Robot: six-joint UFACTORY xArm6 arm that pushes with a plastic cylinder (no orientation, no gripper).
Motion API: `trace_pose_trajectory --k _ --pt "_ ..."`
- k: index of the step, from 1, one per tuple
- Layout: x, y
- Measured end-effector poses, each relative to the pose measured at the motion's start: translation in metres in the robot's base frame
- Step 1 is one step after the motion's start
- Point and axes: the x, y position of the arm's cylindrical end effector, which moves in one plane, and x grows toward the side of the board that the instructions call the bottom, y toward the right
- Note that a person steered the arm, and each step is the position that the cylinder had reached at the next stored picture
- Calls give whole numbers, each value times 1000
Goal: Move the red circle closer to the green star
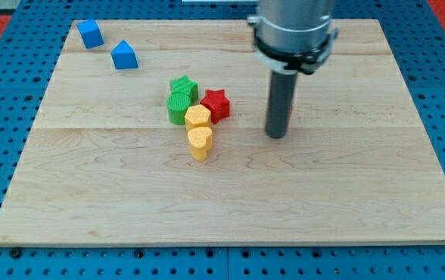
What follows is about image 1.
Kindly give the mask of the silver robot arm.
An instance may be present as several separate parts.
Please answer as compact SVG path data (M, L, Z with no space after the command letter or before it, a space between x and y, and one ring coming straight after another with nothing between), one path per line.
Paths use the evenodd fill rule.
M258 60L283 75L312 75L330 56L334 0L260 0L247 17Z

